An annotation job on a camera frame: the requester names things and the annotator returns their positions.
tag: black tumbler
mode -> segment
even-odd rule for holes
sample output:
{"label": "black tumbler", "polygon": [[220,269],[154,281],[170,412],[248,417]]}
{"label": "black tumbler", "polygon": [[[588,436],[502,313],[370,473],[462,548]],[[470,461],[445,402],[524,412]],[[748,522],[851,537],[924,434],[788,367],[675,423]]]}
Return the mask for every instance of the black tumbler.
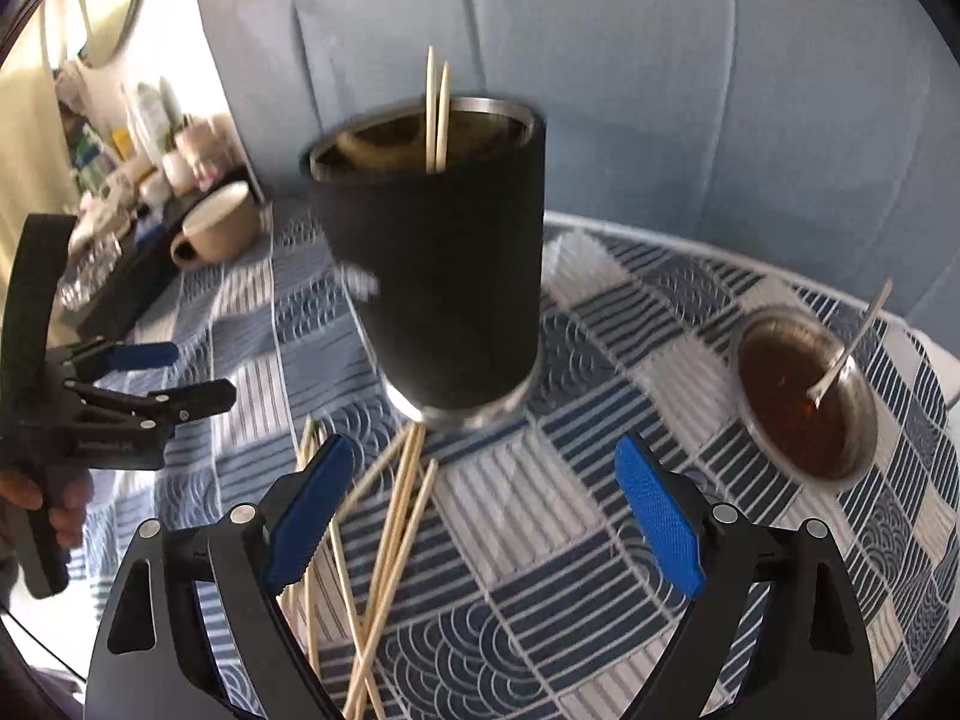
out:
{"label": "black tumbler", "polygon": [[371,361],[416,421],[476,427],[539,376],[544,119],[450,100],[448,166],[424,168],[424,104],[354,121],[311,148],[312,177]]}

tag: person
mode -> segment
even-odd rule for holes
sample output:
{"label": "person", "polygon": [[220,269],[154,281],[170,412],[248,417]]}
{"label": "person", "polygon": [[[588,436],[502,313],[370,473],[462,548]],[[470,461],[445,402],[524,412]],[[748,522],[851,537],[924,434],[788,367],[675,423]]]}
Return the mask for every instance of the person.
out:
{"label": "person", "polygon": [[[83,543],[86,505],[91,498],[93,480],[85,472],[66,485],[61,505],[50,509],[50,524],[56,531],[56,541],[64,550],[74,549]],[[0,470],[0,603],[8,608],[10,592],[16,582],[16,557],[13,555],[13,540],[6,527],[5,503],[35,511],[43,505],[43,493],[36,483],[20,471]]]}

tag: metal spoon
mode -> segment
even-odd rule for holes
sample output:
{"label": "metal spoon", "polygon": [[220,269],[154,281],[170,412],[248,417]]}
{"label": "metal spoon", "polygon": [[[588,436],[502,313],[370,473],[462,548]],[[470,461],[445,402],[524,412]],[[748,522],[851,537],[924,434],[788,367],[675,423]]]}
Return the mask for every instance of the metal spoon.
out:
{"label": "metal spoon", "polygon": [[816,408],[820,408],[820,401],[824,399],[824,395],[827,394],[827,390],[830,389],[830,386],[836,380],[836,377],[840,375],[840,371],[843,370],[843,366],[846,365],[848,358],[853,354],[853,349],[856,349],[858,343],[863,341],[863,337],[867,335],[867,330],[870,329],[871,325],[874,323],[874,319],[877,318],[877,314],[880,313],[880,309],[883,308],[883,304],[887,302],[891,290],[894,288],[894,283],[888,278],[883,282],[883,289],[877,294],[877,297],[872,300],[871,304],[867,307],[867,314],[863,317],[863,324],[861,324],[860,329],[856,331],[856,336],[851,338],[850,343],[844,346],[843,352],[836,359],[836,361],[829,367],[829,370],[821,377],[820,381],[814,384],[810,389],[806,391],[806,396],[813,401],[813,405]]}

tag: round table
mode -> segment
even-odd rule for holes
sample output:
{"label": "round table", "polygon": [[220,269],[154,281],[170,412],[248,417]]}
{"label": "round table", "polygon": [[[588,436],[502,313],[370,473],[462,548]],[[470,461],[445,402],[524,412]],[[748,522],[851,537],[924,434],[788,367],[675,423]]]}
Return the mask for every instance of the round table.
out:
{"label": "round table", "polygon": [[[112,475],[73,565],[100,599],[137,522],[158,515],[185,527],[256,501],[292,469],[306,415],[359,442],[358,475],[400,427],[309,208],[272,216],[269,245],[226,271],[186,274],[172,303],[162,299],[134,333],[181,345],[167,386],[227,376],[240,398],[208,427],[179,431],[147,494],[142,480],[124,488]],[[957,454],[918,338],[880,319],[856,351],[880,423],[867,476],[839,496],[799,488],[736,417],[731,329],[752,309],[786,304],[848,338],[862,305],[689,242],[548,220],[539,386],[516,418],[432,433],[424,447],[440,473],[378,651],[387,714],[605,720],[626,709],[686,603],[613,478],[613,447],[627,429],[665,467],[754,522],[829,525],[867,624],[877,707],[891,712],[943,645],[957,575]],[[391,488],[388,473],[341,527],[361,609]],[[353,647],[332,555],[323,549],[317,563],[320,670],[342,703]],[[232,699],[256,709],[215,593],[201,589],[200,598]],[[766,598],[766,586],[752,588],[709,707],[736,694]]]}

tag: blue rubber pad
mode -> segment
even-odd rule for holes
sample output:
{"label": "blue rubber pad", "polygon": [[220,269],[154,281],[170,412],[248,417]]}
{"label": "blue rubber pad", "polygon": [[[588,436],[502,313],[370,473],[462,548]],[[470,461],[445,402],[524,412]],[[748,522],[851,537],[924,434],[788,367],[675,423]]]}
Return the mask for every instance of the blue rubber pad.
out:
{"label": "blue rubber pad", "polygon": [[113,370],[150,370],[173,365],[178,355],[176,343],[136,343],[114,346],[107,354],[107,364]]}
{"label": "blue rubber pad", "polygon": [[689,598],[707,578],[700,567],[697,535],[664,488],[656,471],[628,437],[616,445],[614,470],[627,503],[654,551],[664,576]]}
{"label": "blue rubber pad", "polygon": [[308,478],[293,503],[270,533],[270,565],[264,586],[272,595],[304,576],[330,519],[353,477],[353,447],[349,440],[330,437],[320,451],[323,459],[301,473]]}

